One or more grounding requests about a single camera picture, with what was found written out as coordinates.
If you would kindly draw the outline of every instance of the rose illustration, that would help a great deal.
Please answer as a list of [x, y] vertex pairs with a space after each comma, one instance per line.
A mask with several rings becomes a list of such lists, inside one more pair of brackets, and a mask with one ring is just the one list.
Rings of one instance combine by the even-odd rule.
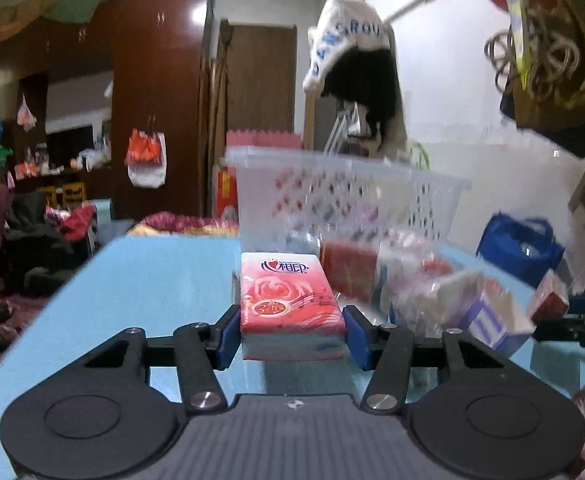
[[245, 299], [255, 304], [263, 300], [291, 301], [299, 300], [313, 293], [307, 282], [287, 282], [278, 276], [258, 278], [248, 289]]

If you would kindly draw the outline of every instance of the blue gripper pad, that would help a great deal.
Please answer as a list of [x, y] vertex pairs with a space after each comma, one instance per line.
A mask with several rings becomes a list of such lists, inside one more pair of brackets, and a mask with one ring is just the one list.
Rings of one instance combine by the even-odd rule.
[[238, 310], [221, 333], [221, 344], [217, 352], [217, 363], [220, 370], [225, 370], [230, 366], [241, 344], [240, 319], [241, 310]]
[[343, 314], [346, 321], [346, 344], [350, 355], [364, 372], [372, 370], [373, 355], [366, 331], [347, 310], [344, 310]]

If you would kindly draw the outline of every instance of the blue tote bag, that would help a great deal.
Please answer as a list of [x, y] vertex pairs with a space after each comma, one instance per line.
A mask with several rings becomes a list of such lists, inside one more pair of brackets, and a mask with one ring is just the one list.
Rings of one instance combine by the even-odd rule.
[[537, 288], [549, 269], [557, 269], [564, 250], [547, 220], [518, 221], [498, 213], [486, 226], [477, 255]]

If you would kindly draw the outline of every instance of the metal screw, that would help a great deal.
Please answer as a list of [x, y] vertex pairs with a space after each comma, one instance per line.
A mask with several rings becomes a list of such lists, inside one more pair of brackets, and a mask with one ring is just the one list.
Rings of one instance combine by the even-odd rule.
[[398, 402], [390, 394], [375, 394], [366, 399], [366, 404], [375, 411], [391, 410], [397, 406]]
[[214, 392], [199, 392], [190, 397], [190, 404], [198, 410], [211, 410], [221, 404], [221, 397]]

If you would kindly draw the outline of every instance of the wooden wardrobe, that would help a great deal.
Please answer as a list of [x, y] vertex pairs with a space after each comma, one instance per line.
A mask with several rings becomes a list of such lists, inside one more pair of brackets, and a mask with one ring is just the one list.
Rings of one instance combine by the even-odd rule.
[[[45, 115], [47, 84], [113, 70], [112, 165], [104, 179], [115, 216], [141, 219], [162, 210], [201, 216], [211, 27], [210, 0], [108, 0], [90, 23], [39, 18], [0, 43], [2, 143], [15, 150], [11, 162], [45, 142], [45, 117], [37, 116], [38, 127], [28, 133], [16, 124], [24, 82], [38, 82], [28, 92]], [[130, 183], [124, 158], [132, 129], [152, 124], [166, 139], [166, 183], [140, 189]]]

